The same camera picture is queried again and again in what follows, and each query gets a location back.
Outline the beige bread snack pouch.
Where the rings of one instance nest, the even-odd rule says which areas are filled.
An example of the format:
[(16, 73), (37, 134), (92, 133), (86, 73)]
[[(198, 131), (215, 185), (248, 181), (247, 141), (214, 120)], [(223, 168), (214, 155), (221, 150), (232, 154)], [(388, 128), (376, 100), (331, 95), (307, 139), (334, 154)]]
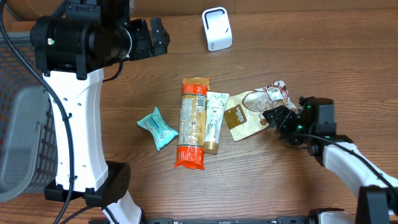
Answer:
[(282, 80), (230, 96), (224, 119), (233, 140), (240, 141), (267, 128), (269, 124), (262, 114), (278, 106), (297, 111)]

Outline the white cream tube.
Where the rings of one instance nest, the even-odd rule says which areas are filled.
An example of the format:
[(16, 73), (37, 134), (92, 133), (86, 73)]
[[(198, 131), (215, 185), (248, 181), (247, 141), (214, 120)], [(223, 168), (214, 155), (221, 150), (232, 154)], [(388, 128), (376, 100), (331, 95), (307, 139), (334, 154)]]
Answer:
[(203, 143), (204, 152), (207, 154), (218, 153), (221, 125), (228, 98), (228, 93), (207, 92), (206, 128)]

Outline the orange spaghetti packet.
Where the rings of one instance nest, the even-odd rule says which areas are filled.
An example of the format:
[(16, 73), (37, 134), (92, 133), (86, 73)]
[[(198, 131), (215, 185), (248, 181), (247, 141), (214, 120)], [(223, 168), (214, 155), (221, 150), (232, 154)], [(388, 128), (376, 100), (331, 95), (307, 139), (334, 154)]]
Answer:
[(184, 78), (179, 119), (175, 167), (203, 170), (206, 126), (206, 100), (210, 90), (208, 77)]

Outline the teal wet wipes pack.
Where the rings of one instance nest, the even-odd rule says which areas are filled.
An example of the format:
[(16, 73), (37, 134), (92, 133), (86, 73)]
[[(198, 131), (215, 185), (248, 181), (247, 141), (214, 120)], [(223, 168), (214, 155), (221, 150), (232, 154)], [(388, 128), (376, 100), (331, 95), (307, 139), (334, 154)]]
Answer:
[(151, 133), (158, 151), (178, 136), (178, 132), (166, 124), (157, 107), (151, 114), (139, 120), (137, 124)]

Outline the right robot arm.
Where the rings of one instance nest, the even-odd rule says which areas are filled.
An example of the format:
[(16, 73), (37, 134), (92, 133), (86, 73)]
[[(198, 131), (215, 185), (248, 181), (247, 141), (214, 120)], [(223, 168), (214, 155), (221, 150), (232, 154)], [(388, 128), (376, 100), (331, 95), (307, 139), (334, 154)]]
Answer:
[(281, 105), (263, 112), (269, 126), (291, 146), (304, 144), (318, 163), (337, 175), (358, 199), (356, 215), (340, 208), (318, 208), (304, 223), (390, 223), (397, 215), (397, 179), (362, 155), (354, 142), (339, 135), (334, 102), (329, 98), (301, 97), (294, 112)]

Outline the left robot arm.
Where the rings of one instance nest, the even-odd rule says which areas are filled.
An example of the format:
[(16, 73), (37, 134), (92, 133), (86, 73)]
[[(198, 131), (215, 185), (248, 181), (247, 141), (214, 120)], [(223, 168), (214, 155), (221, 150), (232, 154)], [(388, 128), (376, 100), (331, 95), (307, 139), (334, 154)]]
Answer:
[(167, 53), (170, 37), (160, 18), (131, 20), (131, 1), (65, 2), (62, 16), (42, 16), (30, 32), (37, 69), (50, 93), (57, 143), (57, 174), (47, 200), (83, 198), (110, 223), (144, 223), (128, 188), (130, 166), (108, 161), (101, 140), (104, 69)]

